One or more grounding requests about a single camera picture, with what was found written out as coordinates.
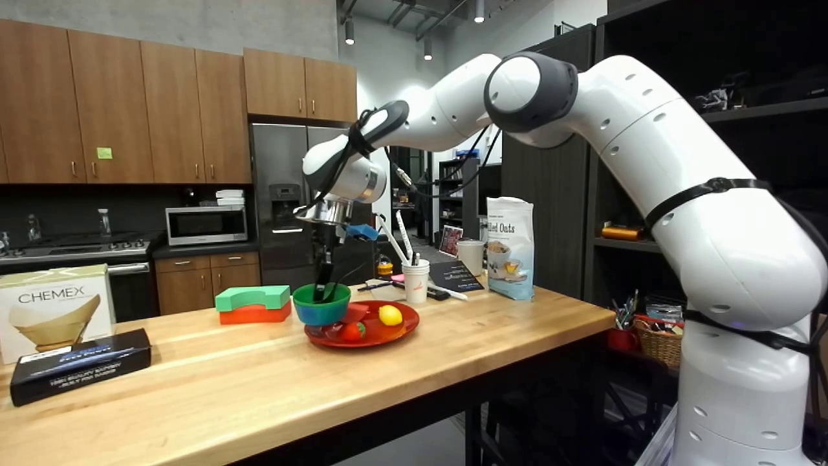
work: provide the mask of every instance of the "red plate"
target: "red plate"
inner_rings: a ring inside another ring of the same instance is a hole
[[[384,327],[378,311],[384,305],[396,305],[403,314],[403,323],[398,327]],[[367,334],[361,341],[348,341],[340,336],[345,323],[352,320],[362,320]],[[407,334],[411,334],[419,323],[419,314],[403,303],[396,299],[354,299],[348,305],[345,320],[335,323],[335,327],[305,327],[305,334],[313,345],[318,347],[380,347],[380,345],[391,345],[396,340],[403,340]]]

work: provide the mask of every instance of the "table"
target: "table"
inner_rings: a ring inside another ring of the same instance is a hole
[[[231,464],[614,328],[610,311],[541,286],[534,303],[482,289],[418,311],[411,336],[361,353],[309,345],[295,316],[221,327],[208,307],[120,323],[149,328],[149,371],[27,406],[10,404],[4,365],[4,464]]]

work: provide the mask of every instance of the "green bowl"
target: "green bowl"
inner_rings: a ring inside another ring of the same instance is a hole
[[[305,327],[332,327],[341,320],[349,299],[352,289],[348,285],[336,285],[328,303],[313,299],[313,285],[303,285],[292,292],[292,307]]]

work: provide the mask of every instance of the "ceiling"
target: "ceiling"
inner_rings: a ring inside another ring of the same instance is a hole
[[[340,0],[340,17],[374,17],[422,39],[437,29],[453,29],[471,21],[476,3],[480,0]],[[484,4],[502,11],[510,3],[516,0],[486,0]]]

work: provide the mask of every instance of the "stainless steel refrigerator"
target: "stainless steel refrigerator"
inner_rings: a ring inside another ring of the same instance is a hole
[[[303,156],[312,145],[341,131],[341,126],[252,123],[253,214],[264,285],[299,286],[315,280],[312,232],[292,218],[292,208],[312,200],[312,188],[303,182]]]

